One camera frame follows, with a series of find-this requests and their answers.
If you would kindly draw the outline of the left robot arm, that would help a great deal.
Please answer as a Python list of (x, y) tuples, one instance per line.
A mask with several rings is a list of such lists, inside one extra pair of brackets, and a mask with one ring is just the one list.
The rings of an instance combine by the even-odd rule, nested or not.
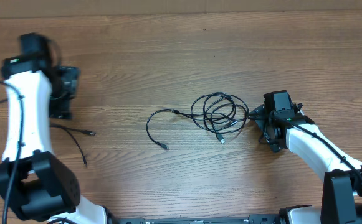
[(21, 52), (2, 63), (8, 135), (0, 163), (4, 212), (47, 223), (115, 223), (110, 211), (80, 193), (75, 174), (52, 149), (51, 119), (70, 119), (79, 70), (52, 56), (50, 40), (21, 35)]

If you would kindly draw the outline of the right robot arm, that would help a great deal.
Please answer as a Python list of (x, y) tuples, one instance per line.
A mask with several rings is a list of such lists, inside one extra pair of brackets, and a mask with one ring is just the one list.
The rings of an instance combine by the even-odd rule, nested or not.
[(293, 103), (287, 91), (264, 95), (248, 114), (273, 152), (288, 149), (323, 183), (322, 204), (296, 205), (276, 215), (261, 215), (259, 223), (362, 223), (362, 162), (349, 156), (321, 133), (315, 122)]

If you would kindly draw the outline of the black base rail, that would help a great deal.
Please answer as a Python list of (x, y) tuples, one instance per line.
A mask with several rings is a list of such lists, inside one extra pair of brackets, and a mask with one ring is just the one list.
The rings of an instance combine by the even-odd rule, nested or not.
[(109, 214), (108, 223), (117, 224), (321, 224), (321, 209), (312, 205), (281, 208), (278, 213), (250, 214), (246, 217), (214, 218), (118, 218)]

